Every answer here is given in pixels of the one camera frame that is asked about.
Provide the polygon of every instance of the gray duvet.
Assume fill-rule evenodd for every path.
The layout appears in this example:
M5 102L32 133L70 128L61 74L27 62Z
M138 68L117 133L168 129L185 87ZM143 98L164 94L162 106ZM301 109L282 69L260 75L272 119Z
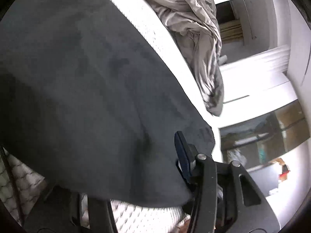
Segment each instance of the gray duvet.
M223 83L217 60L221 51L214 0L147 0L175 37L200 89L206 109L219 116Z

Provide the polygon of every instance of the metal screw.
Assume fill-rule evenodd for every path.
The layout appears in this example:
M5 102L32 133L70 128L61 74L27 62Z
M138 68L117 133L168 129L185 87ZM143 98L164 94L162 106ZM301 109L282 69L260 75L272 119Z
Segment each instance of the metal screw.
M237 160L232 161L231 164L235 167L239 167L241 165L241 163Z
M198 159L201 159L201 160L205 160L205 159L206 159L206 155L205 155L204 153L199 153L199 154L197 155L197 158L198 158Z

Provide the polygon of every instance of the dark gray fabric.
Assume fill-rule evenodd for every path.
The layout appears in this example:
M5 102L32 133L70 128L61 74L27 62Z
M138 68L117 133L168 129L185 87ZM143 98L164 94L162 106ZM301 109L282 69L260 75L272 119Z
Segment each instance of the dark gray fabric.
M144 207L185 203L182 130L210 126L109 0L16 0L0 21L0 143L49 180Z

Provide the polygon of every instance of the glass pane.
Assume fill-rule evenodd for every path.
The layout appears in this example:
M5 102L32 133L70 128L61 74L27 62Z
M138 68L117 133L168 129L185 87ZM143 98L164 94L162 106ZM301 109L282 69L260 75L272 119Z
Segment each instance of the glass pane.
M235 158L235 160L238 160L246 169L261 165L257 143L251 143L246 146L230 150L228 151L228 154L232 154L232 152L239 157Z
M298 100L275 110L275 114L281 129L288 127L294 122L304 119L304 114Z
M260 154L260 163L266 164L269 161L286 153L281 131L257 143Z
M307 121L301 120L290 128L282 131L286 152L296 148L310 137Z
M273 112L220 129L221 149L238 148L280 132L279 122Z

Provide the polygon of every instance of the black cable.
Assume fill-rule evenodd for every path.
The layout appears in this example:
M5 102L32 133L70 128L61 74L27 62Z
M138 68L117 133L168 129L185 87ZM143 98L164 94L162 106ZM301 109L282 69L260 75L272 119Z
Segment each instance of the black cable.
M21 221L21 226L23 227L23 225L24 225L24 213L23 213L23 210L21 208L21 199L20 199L20 196L18 193L18 189L16 186L14 175L12 173L12 169L10 167L9 161L7 160L7 155L5 154L5 151L4 151L4 148L2 147L2 145L0 145L0 156L3 160L5 169L7 170L7 175L9 176L10 182L12 184L13 196L15 198L15 202L17 205L18 216L19 216L20 221Z
M309 68L309 63L310 63L310 56L311 56L311 42L310 42L310 51L309 51L309 58L308 58L308 63L307 63L307 66L306 66L306 70L304 71L304 76L302 78L302 81L301 81L301 85L304 83L304 78L306 77L306 74L307 74L307 71L308 71L308 68Z

